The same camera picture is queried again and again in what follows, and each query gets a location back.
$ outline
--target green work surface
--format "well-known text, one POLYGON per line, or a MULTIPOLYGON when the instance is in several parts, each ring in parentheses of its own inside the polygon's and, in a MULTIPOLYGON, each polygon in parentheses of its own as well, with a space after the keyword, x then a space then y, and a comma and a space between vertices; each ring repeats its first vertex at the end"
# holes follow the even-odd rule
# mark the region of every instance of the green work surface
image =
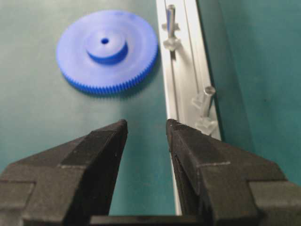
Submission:
POLYGON ((300 0, 199 0, 223 139, 301 185, 300 0))
POLYGON ((56 64, 63 31, 104 9, 136 13, 158 33, 155 1, 0 0, 0 171, 124 118, 129 134, 110 214, 174 214, 160 57, 145 81, 106 98, 75 90, 56 64))

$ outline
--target blue gear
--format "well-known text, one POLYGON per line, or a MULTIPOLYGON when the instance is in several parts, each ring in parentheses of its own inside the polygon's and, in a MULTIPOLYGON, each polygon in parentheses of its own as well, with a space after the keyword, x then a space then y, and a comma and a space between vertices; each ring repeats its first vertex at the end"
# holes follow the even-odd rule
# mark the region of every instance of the blue gear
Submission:
POLYGON ((154 66, 157 53, 157 37, 144 19, 108 10, 71 24, 58 42, 56 59, 75 88, 112 94, 141 82, 154 66))

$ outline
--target green mat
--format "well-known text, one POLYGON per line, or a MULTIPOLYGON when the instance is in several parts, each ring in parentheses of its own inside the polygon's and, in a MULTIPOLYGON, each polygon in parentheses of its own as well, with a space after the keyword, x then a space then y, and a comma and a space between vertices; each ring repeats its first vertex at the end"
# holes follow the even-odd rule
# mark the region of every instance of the green mat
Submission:
POLYGON ((223 139, 301 185, 301 2, 199 0, 223 139))
POLYGON ((78 92, 57 67, 55 49, 63 31, 81 16, 103 9, 134 12, 158 33, 155 1, 0 2, 0 171, 12 161, 124 118, 129 134, 110 213, 174 214, 160 57, 142 84, 112 98, 78 92))

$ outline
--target gear teeth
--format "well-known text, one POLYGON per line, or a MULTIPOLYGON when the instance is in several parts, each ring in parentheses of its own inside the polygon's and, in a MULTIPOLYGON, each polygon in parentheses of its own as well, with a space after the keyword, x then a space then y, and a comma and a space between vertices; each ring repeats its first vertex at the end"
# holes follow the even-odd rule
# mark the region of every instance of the gear teeth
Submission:
POLYGON ((141 81, 143 81, 146 76, 148 75, 148 73, 151 71, 151 69, 153 68, 155 62, 156 62, 156 58, 158 55, 158 46, 156 46, 155 48, 155 54, 154 54, 154 58, 152 59, 152 61, 149 63, 149 65, 137 76, 135 76, 133 79, 128 80, 124 83, 121 84, 117 84, 115 86, 109 86, 109 87, 90 87, 81 83, 78 83, 76 81, 74 81, 73 79, 71 79, 70 77, 68 77, 65 73, 62 72, 64 78, 76 89, 84 92, 84 93, 88 93, 88 94, 94 94, 94 95, 110 95, 110 94, 115 94, 118 92, 122 92, 124 90, 127 90, 129 88, 132 88, 134 86, 136 86, 138 83, 140 83, 141 81))

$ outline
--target center hole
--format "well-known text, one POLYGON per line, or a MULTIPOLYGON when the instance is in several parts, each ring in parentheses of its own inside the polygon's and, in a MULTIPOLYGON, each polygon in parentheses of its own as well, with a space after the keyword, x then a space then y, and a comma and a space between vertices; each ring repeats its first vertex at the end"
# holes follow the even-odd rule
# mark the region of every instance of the center hole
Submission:
POLYGON ((109 40, 107 38, 102 39, 102 44, 107 44, 108 42, 109 42, 109 40))

